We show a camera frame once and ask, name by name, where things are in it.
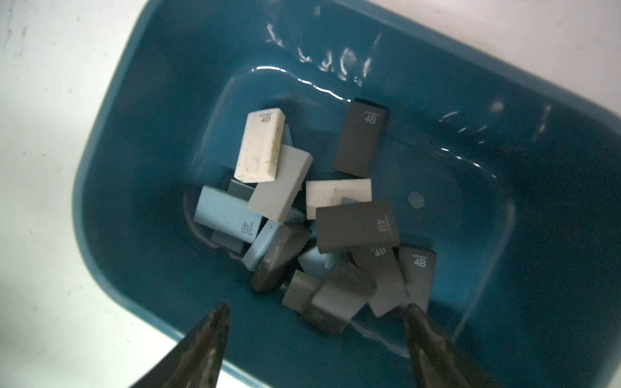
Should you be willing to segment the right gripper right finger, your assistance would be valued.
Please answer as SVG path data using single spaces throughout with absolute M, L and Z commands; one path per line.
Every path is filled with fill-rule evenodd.
M 408 306 L 404 332 L 418 387 L 495 386 L 419 306 Z

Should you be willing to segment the grey eraser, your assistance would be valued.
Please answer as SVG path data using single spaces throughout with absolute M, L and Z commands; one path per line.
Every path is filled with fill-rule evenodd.
M 233 197 L 239 198 L 241 200 L 249 201 L 254 192 L 254 187 L 244 184 L 242 182 L 237 181 L 237 179 L 231 179 L 227 193 L 232 195 Z
M 310 306 L 350 321 L 376 294 L 376 281 L 349 261 L 336 264 L 310 299 Z
M 312 161 L 308 152 L 282 145 L 275 181 L 257 184 L 248 208 L 268 220 L 285 222 Z
M 296 270 L 289 283 L 282 305 L 298 313 L 302 312 L 303 307 L 319 286 L 320 281 Z

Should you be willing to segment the grey-blue eraser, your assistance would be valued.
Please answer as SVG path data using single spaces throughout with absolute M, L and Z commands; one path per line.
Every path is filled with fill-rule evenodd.
M 247 206 L 247 201 L 211 186 L 204 186 L 193 220 L 246 243 L 253 243 L 263 217 Z
M 302 253 L 298 257 L 298 262 L 302 271 L 308 276 L 317 280 L 323 280 L 332 268 L 340 261 L 341 255 L 338 253 L 321 253 L 317 246 Z
M 213 231 L 211 241 L 235 254 L 243 254 L 245 242 L 221 231 Z
M 255 241 L 250 245 L 242 258 L 242 263 L 247 270 L 254 272 L 267 253 L 268 248 L 278 233 L 281 224 L 268 220 L 260 230 Z
M 285 220 L 285 222 L 298 222 L 298 223 L 304 223 L 305 221 L 307 221 L 307 217 L 305 213 L 296 208 L 291 208 L 288 211 L 286 215 L 286 220 Z

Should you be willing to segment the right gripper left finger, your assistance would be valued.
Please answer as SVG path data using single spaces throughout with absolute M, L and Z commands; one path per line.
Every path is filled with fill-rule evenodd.
M 231 310 L 221 303 L 208 313 L 135 387 L 215 387 L 230 330 Z

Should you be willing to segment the white eraser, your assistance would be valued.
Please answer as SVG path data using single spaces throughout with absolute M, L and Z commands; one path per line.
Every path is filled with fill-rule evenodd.
M 308 220 L 316 219 L 321 207 L 341 205 L 344 198 L 356 202 L 373 200 L 371 179 L 333 179 L 306 182 L 306 214 Z
M 234 178 L 244 184 L 275 181 L 285 119 L 280 108 L 247 115 Z

